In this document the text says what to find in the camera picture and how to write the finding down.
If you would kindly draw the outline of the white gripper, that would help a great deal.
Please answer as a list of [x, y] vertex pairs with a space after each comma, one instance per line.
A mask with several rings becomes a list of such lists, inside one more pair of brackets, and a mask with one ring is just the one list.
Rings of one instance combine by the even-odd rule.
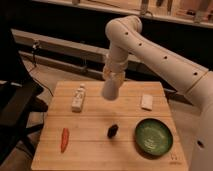
[[112, 77], [114, 80], [123, 81], [125, 79], [125, 69], [128, 61], [115, 61], [109, 55], [105, 57], [105, 65], [103, 67], [103, 78], [105, 80]]

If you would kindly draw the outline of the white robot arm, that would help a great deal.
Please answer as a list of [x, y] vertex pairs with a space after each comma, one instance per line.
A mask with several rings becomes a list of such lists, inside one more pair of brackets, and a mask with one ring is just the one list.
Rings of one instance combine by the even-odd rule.
[[201, 120], [189, 171], [213, 171], [213, 71], [141, 35], [137, 16], [109, 21], [105, 34], [110, 47], [105, 59], [102, 96], [115, 100], [125, 79], [128, 55], [133, 54], [201, 110]]

